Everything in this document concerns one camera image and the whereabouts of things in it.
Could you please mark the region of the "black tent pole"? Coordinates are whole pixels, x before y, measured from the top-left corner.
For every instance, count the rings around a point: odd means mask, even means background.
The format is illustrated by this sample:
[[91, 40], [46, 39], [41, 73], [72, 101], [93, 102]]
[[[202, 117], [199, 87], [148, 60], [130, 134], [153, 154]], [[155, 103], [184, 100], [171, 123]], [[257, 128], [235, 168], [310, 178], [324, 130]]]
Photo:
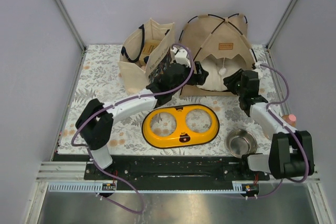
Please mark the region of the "black tent pole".
[[226, 22], [231, 25], [237, 32], [240, 34], [241, 38], [243, 39], [243, 42], [247, 45], [253, 59], [254, 63], [257, 63], [257, 57], [256, 54], [250, 44], [250, 42], [247, 39], [247, 28], [248, 28], [248, 21], [247, 17], [243, 13], [235, 13], [226, 18]]
[[186, 23], [178, 41], [195, 52], [208, 45], [218, 50], [232, 50], [242, 38], [226, 18], [214, 14], [195, 16]]

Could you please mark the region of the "white fluffy cushion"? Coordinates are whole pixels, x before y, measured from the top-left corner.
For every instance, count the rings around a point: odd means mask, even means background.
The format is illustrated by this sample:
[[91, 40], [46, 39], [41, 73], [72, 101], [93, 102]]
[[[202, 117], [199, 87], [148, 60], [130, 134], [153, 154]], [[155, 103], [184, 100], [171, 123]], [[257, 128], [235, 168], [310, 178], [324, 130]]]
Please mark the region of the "white fluffy cushion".
[[202, 86], [197, 86], [198, 88], [206, 91], [218, 92], [227, 90], [227, 88], [224, 86], [223, 79], [231, 76], [239, 69], [239, 67], [237, 67], [237, 65], [231, 59], [226, 59], [225, 66], [227, 68], [227, 72], [224, 76], [220, 76], [218, 74], [218, 70], [221, 68], [222, 62], [222, 58], [216, 59], [213, 55], [209, 55], [201, 62], [202, 68], [206, 70], [209, 75], [205, 81], [205, 84]]

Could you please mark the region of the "beige pet tent fabric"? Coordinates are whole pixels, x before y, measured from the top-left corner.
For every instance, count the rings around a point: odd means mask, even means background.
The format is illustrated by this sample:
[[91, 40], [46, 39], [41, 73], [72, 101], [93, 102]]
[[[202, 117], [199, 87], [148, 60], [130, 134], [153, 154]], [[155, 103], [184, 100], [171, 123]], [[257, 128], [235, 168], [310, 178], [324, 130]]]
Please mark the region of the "beige pet tent fabric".
[[232, 95], [223, 79], [239, 69], [251, 70], [257, 62], [247, 39], [247, 27], [247, 18], [241, 13], [228, 17], [198, 15], [187, 22], [178, 41], [190, 49], [208, 77], [204, 84], [184, 86], [180, 96]]

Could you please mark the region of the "stainless steel pet bowl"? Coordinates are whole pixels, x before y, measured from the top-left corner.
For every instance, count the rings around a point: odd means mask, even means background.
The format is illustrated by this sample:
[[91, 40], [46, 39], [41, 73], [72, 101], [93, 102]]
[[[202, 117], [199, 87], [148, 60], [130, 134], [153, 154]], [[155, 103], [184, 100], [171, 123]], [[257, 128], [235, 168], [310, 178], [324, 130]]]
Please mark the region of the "stainless steel pet bowl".
[[226, 147], [233, 156], [242, 158], [243, 155], [255, 154], [258, 145], [256, 139], [250, 132], [243, 129], [236, 129], [228, 134]]

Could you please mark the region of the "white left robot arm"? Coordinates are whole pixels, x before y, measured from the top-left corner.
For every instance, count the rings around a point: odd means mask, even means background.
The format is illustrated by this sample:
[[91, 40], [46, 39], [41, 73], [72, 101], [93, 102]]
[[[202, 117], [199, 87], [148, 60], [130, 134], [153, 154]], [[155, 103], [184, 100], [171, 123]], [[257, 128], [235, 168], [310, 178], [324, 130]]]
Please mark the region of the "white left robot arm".
[[209, 72], [203, 69], [198, 61], [194, 70], [187, 65], [172, 63], [135, 95], [112, 103], [92, 99], [75, 123], [77, 132], [71, 144], [77, 146], [75, 139], [79, 134], [85, 141], [84, 147], [87, 148], [91, 159], [97, 164], [96, 174], [102, 179], [109, 179], [114, 173], [112, 157], [107, 147], [112, 127], [134, 114], [168, 103], [186, 84], [203, 85], [208, 75]]

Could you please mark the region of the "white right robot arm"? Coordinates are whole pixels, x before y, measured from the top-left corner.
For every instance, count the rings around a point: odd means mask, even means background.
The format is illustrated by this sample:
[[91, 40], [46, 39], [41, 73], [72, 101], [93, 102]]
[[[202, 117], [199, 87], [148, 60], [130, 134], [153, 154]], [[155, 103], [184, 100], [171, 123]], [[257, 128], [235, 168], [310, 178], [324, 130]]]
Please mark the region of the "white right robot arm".
[[224, 78], [228, 91], [238, 96], [239, 106], [246, 115], [257, 122], [271, 138], [268, 155], [244, 155], [239, 166], [243, 179], [250, 180], [258, 172], [271, 174], [275, 179], [288, 179], [302, 183], [314, 173], [312, 136], [288, 124], [271, 109], [259, 94], [259, 76], [253, 70], [238, 70]]

